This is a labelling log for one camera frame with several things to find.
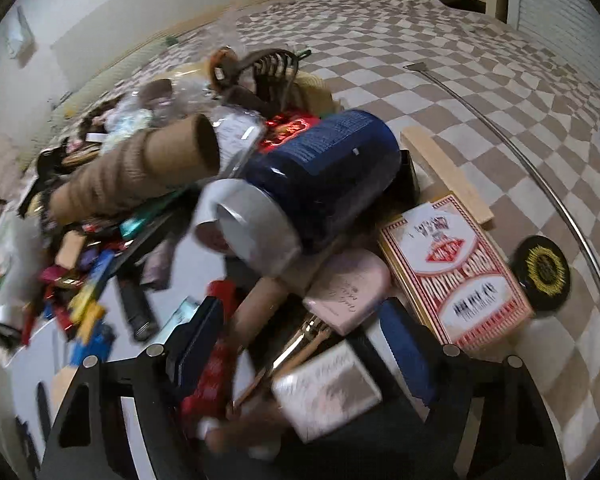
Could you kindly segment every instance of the wooden block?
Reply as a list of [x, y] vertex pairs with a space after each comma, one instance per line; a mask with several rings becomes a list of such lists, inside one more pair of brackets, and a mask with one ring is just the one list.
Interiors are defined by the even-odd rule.
[[62, 245], [56, 254], [56, 265], [74, 270], [86, 237], [77, 231], [69, 231], [62, 238]]
[[54, 378], [51, 379], [51, 418], [56, 418], [60, 404], [66, 395], [66, 391], [74, 380], [74, 375], [78, 368], [75, 366], [65, 366]]
[[[462, 170], [446, 156], [446, 153], [442, 151], [442, 148], [436, 144], [436, 141], [429, 136], [424, 128], [408, 126], [402, 131], [402, 140], [406, 142], [408, 148], [412, 148], [417, 152], [414, 153], [414, 161], [418, 163], [419, 157], [416, 155], [420, 155], [443, 185], [441, 186], [440, 183], [434, 184], [432, 186], [433, 190], [424, 190], [422, 197], [424, 202], [439, 198], [441, 193], [448, 190], [459, 198], [478, 224], [483, 225], [493, 219], [493, 212], [486, 205], [475, 186], [466, 179]], [[437, 197], [427, 197], [430, 193], [435, 193]]]

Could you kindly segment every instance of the white cap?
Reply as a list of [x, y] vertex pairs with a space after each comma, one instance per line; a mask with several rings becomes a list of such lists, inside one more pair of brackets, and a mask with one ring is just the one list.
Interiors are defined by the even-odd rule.
[[218, 201], [216, 215], [232, 251], [263, 276], [279, 276], [301, 252], [298, 232], [286, 214], [244, 180]]

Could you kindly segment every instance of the blue gripper pad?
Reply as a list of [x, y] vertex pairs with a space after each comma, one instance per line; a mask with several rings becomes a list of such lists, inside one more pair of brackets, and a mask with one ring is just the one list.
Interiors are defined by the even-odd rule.
[[439, 343], [427, 340], [429, 336], [433, 338], [433, 335], [426, 327], [411, 319], [397, 298], [384, 300], [376, 310], [384, 338], [389, 343], [411, 394], [429, 406], [437, 393]]

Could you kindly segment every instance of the barcode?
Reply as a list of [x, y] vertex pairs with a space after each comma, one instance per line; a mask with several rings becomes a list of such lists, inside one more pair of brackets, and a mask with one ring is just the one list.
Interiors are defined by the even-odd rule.
[[456, 316], [465, 321], [471, 320], [496, 300], [496, 288], [491, 283], [484, 283], [481, 290], [474, 290], [466, 298], [456, 301], [453, 309]]

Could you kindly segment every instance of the plastic bag on wall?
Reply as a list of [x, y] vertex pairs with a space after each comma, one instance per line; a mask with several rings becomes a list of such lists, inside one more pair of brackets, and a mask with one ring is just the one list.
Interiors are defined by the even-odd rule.
[[24, 17], [22, 7], [18, 7], [14, 14], [7, 17], [6, 41], [7, 52], [11, 59], [20, 56], [33, 44], [33, 34]]

